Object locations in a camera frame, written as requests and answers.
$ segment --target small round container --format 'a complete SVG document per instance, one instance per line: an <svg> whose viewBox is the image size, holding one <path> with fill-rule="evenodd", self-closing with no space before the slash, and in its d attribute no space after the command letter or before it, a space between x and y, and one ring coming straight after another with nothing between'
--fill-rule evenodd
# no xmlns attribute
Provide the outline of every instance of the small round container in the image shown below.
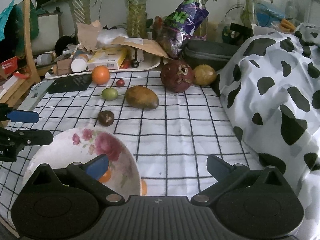
<svg viewBox="0 0 320 240"><path fill-rule="evenodd" d="M78 55L71 63L71 70L75 73L82 72L87 69L89 56L86 54Z"/></svg>
<svg viewBox="0 0 320 240"><path fill-rule="evenodd" d="M52 62L52 55L50 53L41 54L37 57L37 64L39 66L49 65Z"/></svg>

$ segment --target green tomato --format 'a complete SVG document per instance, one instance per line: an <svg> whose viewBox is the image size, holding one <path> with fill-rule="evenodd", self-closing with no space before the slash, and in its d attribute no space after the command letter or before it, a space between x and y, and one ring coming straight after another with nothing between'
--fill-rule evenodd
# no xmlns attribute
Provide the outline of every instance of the green tomato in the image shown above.
<svg viewBox="0 0 320 240"><path fill-rule="evenodd" d="M102 91L102 98L106 101L115 100L118 97L119 93L118 90L114 88L106 88Z"/></svg>

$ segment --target white tray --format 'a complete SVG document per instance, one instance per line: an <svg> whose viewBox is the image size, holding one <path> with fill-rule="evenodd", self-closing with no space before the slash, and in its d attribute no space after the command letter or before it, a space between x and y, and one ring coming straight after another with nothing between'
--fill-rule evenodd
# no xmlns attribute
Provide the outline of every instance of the white tray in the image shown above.
<svg viewBox="0 0 320 240"><path fill-rule="evenodd" d="M158 67L160 65L161 58L147 53L144 53L144 61L140 62L139 67L137 68L128 68L128 69L110 69L110 72L128 72L128 71L147 71L150 69L153 69L155 67ZM91 73L92 71L86 71L86 72L80 72L80 73L71 73L68 75L62 75L62 76L55 76L50 75L49 72L45 74L46 79L55 79L55 78L61 78L61 77L67 77L67 76L78 76L78 75L86 75Z"/></svg>

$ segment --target yellow box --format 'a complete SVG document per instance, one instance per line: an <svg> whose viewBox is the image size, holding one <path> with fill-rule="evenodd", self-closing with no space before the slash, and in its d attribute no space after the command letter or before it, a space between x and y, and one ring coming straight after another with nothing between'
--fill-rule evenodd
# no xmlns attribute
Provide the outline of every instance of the yellow box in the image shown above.
<svg viewBox="0 0 320 240"><path fill-rule="evenodd" d="M126 56L127 49L122 47L99 50L88 61L88 70L101 65L105 65L108 69L119 69Z"/></svg>

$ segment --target screw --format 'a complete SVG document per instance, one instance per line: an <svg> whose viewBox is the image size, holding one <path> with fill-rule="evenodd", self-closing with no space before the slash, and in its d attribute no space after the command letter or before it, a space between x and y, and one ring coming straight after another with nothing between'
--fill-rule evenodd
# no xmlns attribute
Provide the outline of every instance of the screw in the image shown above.
<svg viewBox="0 0 320 240"><path fill-rule="evenodd" d="M206 195L195 195L194 200L200 203L205 203L209 201L209 197Z"/></svg>
<svg viewBox="0 0 320 240"><path fill-rule="evenodd" d="M118 194L110 194L108 196L106 196L106 200L108 200L109 202L119 202L122 199L122 197Z"/></svg>

